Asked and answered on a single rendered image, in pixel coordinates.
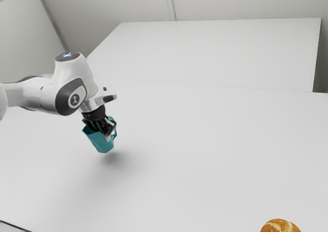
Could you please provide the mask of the golden crusty bread roll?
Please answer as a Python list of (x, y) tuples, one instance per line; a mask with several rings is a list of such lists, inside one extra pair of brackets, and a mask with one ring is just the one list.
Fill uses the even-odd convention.
[(288, 220), (271, 219), (263, 225), (260, 232), (301, 232), (301, 230)]

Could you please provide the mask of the teal faceted mug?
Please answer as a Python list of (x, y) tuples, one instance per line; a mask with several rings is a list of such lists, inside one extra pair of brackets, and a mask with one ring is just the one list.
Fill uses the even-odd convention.
[(116, 127), (114, 127), (114, 130), (107, 138), (101, 132), (95, 132), (87, 125), (84, 126), (82, 132), (99, 153), (107, 153), (114, 148), (114, 139), (117, 137)]

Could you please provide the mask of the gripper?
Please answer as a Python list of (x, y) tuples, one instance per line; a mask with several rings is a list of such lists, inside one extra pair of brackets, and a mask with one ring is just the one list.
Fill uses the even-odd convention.
[(111, 134), (116, 129), (115, 121), (108, 121), (106, 116), (106, 109), (100, 106), (94, 111), (82, 113), (83, 123), (91, 130), (101, 130), (101, 133), (106, 142), (111, 140)]

